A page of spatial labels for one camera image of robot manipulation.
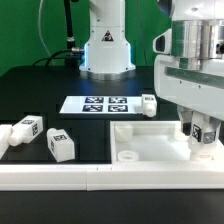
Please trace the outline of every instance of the black table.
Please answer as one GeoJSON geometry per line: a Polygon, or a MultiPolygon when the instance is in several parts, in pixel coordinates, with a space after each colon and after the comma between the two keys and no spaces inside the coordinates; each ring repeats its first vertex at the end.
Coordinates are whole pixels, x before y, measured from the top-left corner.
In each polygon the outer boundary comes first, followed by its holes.
{"type": "MultiPolygon", "coordinates": [[[[65,163],[110,163],[109,121],[149,118],[62,116],[58,112],[65,97],[141,96],[154,94],[153,85],[150,67],[138,67],[134,78],[110,82],[83,79],[78,71],[62,67],[11,69],[0,78],[0,124],[15,124],[28,114],[41,115],[44,132],[29,145],[10,147],[0,163],[55,164],[45,137],[51,127],[64,128],[76,142],[77,159],[65,163]],[[90,143],[94,150],[89,150],[90,143]]],[[[154,119],[177,120],[176,105],[158,99],[158,114],[154,119]]],[[[1,224],[222,224],[224,220],[224,190],[0,192],[0,199],[1,224]]]]}
{"type": "MultiPolygon", "coordinates": [[[[97,81],[80,78],[79,71],[62,67],[17,67],[0,79],[0,123],[15,124],[26,115],[40,115],[44,131],[30,144],[10,147],[0,164],[56,163],[47,148],[46,131],[65,129],[75,141],[76,159],[64,164],[110,163],[111,120],[149,120],[142,114],[63,115],[66,96],[141,96],[154,94],[152,67],[139,67],[133,78],[97,81]]],[[[176,105],[163,101],[154,119],[177,120],[176,105]]]]}

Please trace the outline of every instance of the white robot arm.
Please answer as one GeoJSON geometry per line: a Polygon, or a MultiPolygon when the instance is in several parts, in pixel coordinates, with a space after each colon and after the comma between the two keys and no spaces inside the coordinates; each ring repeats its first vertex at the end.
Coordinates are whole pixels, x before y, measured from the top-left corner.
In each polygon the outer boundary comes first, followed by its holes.
{"type": "Polygon", "coordinates": [[[89,0],[89,4],[90,39],[81,75],[101,80],[129,76],[135,66],[125,39],[125,0],[89,0]]]}
{"type": "Polygon", "coordinates": [[[155,90],[191,124],[192,158],[212,156],[224,120],[223,0],[158,0],[171,31],[154,40],[155,90]]]}

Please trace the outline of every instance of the green wall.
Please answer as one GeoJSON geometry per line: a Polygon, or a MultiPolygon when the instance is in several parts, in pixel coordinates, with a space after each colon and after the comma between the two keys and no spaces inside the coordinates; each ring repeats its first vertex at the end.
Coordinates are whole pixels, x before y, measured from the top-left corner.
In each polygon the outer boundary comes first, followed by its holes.
{"type": "MultiPolygon", "coordinates": [[[[170,26],[170,20],[156,6],[157,0],[139,0],[147,49],[147,60],[153,65],[153,39],[170,26]]],[[[38,35],[39,0],[0,1],[0,76],[8,69],[32,65],[47,54],[38,35]]],[[[73,29],[77,45],[89,38],[88,0],[71,3],[73,29]]],[[[66,48],[63,0],[45,0],[42,33],[51,53],[66,48]]],[[[132,45],[132,61],[145,65],[136,0],[126,0],[126,38],[132,45]]]]}

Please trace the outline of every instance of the black cable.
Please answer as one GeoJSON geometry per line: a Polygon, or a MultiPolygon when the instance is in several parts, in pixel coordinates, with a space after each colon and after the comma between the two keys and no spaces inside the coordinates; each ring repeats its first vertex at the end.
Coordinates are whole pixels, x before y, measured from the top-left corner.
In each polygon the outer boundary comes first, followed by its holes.
{"type": "Polygon", "coordinates": [[[60,54],[64,54],[64,53],[71,53],[71,52],[72,52],[72,51],[71,51],[70,49],[66,49],[66,50],[61,50],[61,51],[57,51],[57,52],[55,52],[54,54],[51,55],[51,57],[48,58],[48,60],[47,60],[47,62],[46,62],[46,64],[45,64],[45,66],[48,66],[48,65],[50,64],[51,60],[52,60],[53,58],[57,57],[58,55],[60,55],[60,54]]]}
{"type": "Polygon", "coordinates": [[[70,55],[69,57],[71,57],[71,58],[75,58],[76,60],[83,60],[83,58],[82,58],[82,54],[72,54],[72,55],[70,55]]]}
{"type": "Polygon", "coordinates": [[[139,7],[139,0],[136,0],[136,4],[137,4],[138,19],[139,19],[139,25],[140,25],[140,33],[141,33],[141,39],[142,39],[145,64],[147,66],[148,62],[147,62],[147,56],[146,56],[146,45],[145,45],[145,37],[144,37],[143,26],[142,26],[142,17],[141,17],[140,7],[139,7]]]}
{"type": "MultiPolygon", "coordinates": [[[[49,58],[41,58],[41,59],[35,61],[35,62],[32,64],[32,66],[36,66],[36,64],[38,64],[39,62],[47,61],[48,59],[49,59],[49,58]]],[[[63,59],[65,59],[65,57],[61,57],[61,58],[52,58],[52,60],[54,60],[54,59],[63,60],[63,59]]]]}
{"type": "Polygon", "coordinates": [[[67,48],[71,49],[75,47],[76,44],[75,44],[75,38],[73,36],[70,0],[64,0],[64,7],[65,7],[66,28],[67,28],[67,48]]]}

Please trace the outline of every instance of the white block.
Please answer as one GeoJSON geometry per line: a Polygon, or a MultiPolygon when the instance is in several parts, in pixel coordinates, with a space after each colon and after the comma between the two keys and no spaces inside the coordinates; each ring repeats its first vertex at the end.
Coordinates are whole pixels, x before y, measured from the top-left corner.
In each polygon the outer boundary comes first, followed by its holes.
{"type": "Polygon", "coordinates": [[[143,115],[147,115],[148,117],[154,117],[156,115],[157,101],[154,95],[142,95],[142,110],[143,115]]]}
{"type": "Polygon", "coordinates": [[[12,135],[8,142],[12,146],[30,143],[43,131],[43,119],[40,116],[26,116],[12,127],[12,135]]]}
{"type": "Polygon", "coordinates": [[[74,142],[63,129],[49,129],[47,132],[47,143],[57,162],[75,159],[74,142]]]}
{"type": "Polygon", "coordinates": [[[0,159],[9,147],[8,138],[12,134],[12,125],[0,125],[0,159]]]}

